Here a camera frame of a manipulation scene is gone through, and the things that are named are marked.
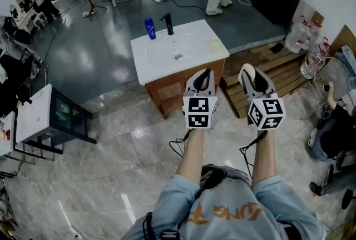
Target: blue container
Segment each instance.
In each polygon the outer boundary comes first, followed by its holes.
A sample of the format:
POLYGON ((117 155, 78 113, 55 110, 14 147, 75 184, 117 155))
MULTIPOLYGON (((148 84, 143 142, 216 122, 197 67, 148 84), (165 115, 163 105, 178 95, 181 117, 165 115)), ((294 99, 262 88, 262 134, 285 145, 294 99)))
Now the blue container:
POLYGON ((156 31, 155 31, 155 25, 151 17, 147 17, 145 19, 145 26, 147 29, 147 32, 149 33, 150 38, 156 39, 156 31))

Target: light blue t-shirt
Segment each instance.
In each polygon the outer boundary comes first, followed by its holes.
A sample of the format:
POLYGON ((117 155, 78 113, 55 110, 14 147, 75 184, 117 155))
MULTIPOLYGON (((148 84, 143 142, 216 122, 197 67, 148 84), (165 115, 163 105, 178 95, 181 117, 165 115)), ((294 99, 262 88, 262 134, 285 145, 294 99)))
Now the light blue t-shirt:
MULTIPOLYGON (((240 173, 241 178, 226 177, 198 198, 198 184, 174 175, 152 212, 156 238, 179 227, 184 240, 288 239, 282 223, 292 224, 302 239, 325 238, 317 214, 280 177, 263 180, 251 189, 246 175, 240 173)), ((145 218, 138 219, 122 239, 144 239, 145 218)))

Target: white sink basin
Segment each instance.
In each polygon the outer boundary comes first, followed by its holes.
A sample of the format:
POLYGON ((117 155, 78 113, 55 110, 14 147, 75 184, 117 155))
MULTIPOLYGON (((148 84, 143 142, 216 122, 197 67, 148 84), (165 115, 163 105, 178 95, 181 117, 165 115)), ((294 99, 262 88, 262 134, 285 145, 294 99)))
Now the white sink basin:
POLYGON ((157 31, 154 40, 148 35, 131 40, 141 85, 229 56, 205 20, 173 26, 173 32, 157 31))

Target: sink drain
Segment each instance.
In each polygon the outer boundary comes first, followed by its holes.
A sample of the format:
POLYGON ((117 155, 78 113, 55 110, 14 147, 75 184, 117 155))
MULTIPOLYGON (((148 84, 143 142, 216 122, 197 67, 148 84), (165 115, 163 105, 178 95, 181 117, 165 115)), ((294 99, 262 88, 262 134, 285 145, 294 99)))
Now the sink drain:
POLYGON ((183 56, 180 55, 180 54, 177 54, 176 56, 174 56, 174 59, 176 59, 177 61, 178 61, 178 60, 182 60, 182 59, 183 59, 183 56))

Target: black and white marker cube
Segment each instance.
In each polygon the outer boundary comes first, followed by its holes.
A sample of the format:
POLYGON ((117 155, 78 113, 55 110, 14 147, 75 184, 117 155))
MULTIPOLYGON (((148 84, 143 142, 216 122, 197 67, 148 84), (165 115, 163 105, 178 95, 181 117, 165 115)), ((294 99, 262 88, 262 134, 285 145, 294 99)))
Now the black and white marker cube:
POLYGON ((285 117, 283 99, 253 99, 249 117, 258 130, 277 129, 285 117))
POLYGON ((217 109, 216 96, 184 96, 187 128, 210 128, 217 109))

